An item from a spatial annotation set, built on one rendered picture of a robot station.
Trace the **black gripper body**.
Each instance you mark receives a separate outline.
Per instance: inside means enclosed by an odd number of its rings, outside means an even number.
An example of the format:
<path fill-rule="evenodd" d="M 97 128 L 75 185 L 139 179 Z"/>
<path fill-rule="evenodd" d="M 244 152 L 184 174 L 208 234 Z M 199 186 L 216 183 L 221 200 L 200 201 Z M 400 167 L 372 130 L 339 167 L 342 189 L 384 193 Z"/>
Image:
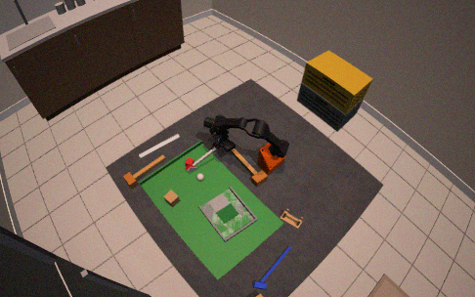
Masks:
<path fill-rule="evenodd" d="M 230 150 L 232 150 L 232 149 L 234 149 L 234 148 L 236 147 L 236 145 L 234 144 L 234 142 L 233 142 L 233 141 L 230 141 L 230 140 L 228 139 L 228 138 L 229 138 L 229 136 L 228 136 L 229 131 L 227 131 L 227 133 L 225 133 L 225 134 L 220 134 L 220 133 L 218 133 L 217 131 L 213 131 L 213 130 L 210 128 L 210 129 L 209 129 L 209 132 L 210 132 L 212 135 L 213 135 L 213 133 L 216 132 L 216 133 L 218 134 L 218 136 L 220 136 L 220 137 L 222 138 L 222 141 L 223 141 L 222 144 L 223 144 L 223 148 L 224 148 L 225 151 L 230 151 Z"/>

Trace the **white flat bar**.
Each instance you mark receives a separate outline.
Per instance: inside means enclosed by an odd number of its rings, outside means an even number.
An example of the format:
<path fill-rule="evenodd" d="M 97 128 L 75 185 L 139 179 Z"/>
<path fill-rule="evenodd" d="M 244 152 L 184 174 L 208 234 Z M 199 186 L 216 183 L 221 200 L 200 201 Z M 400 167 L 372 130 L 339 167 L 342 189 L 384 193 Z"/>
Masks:
<path fill-rule="evenodd" d="M 165 140 L 164 142 L 162 142 L 162 143 L 156 145 L 155 147 L 150 148 L 149 150 L 143 152 L 143 153 L 140 154 L 139 156 L 140 156 L 140 157 L 144 157 L 144 156 L 148 155 L 149 153 L 155 151 L 156 149 L 159 149 L 159 148 L 163 147 L 164 145 L 166 145 L 166 144 L 168 144 L 168 143 L 170 143 L 170 142 L 176 140 L 176 139 L 179 138 L 179 137 L 180 137 L 180 136 L 177 134 L 177 135 L 175 135 L 175 136 L 173 136 L 173 137 L 171 137 L 171 138 Z"/>

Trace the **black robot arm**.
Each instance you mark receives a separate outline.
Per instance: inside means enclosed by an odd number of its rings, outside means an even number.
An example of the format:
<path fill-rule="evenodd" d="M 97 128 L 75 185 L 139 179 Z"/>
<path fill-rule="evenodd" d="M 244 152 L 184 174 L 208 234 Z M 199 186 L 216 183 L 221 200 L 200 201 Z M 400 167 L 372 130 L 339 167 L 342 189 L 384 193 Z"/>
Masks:
<path fill-rule="evenodd" d="M 249 133 L 245 127 L 247 122 L 256 121 L 252 134 Z M 286 155 L 289 143 L 285 140 L 280 140 L 276 135 L 270 131 L 270 126 L 265 120 L 253 117 L 253 118 L 226 118 L 223 115 L 216 115 L 215 118 L 206 116 L 203 120 L 203 126 L 211 128 L 213 131 L 217 131 L 220 134 L 227 133 L 230 128 L 239 128 L 244 130 L 249 136 L 257 139 L 265 139 L 271 145 L 268 147 L 270 153 L 273 156 L 284 158 Z M 222 138 L 218 134 L 214 134 L 208 138 L 211 145 L 215 148 L 223 143 Z"/>

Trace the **green flat mat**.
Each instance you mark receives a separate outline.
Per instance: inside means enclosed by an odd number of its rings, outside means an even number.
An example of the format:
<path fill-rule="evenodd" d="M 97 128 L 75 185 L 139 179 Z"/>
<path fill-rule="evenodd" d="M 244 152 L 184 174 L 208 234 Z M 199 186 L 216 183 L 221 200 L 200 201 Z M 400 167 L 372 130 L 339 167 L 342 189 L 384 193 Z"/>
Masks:
<path fill-rule="evenodd" d="M 194 163 L 209 152 L 201 144 L 172 165 L 168 165 L 154 177 L 142 184 L 142 188 L 166 218 L 179 237 L 190 247 L 199 261 L 217 280 L 240 263 L 249 253 L 259 247 L 282 222 L 261 200 L 250 191 L 213 153 L 196 166 L 194 172 L 186 170 L 188 158 Z M 197 179 L 202 174 L 203 180 Z M 201 208 L 214 197 L 223 193 L 234 206 L 230 187 L 238 194 L 258 219 L 247 229 L 231 237 L 227 242 L 202 214 Z M 164 196 L 175 192 L 180 201 L 171 207 Z M 233 200 L 236 199 L 236 200 Z"/>

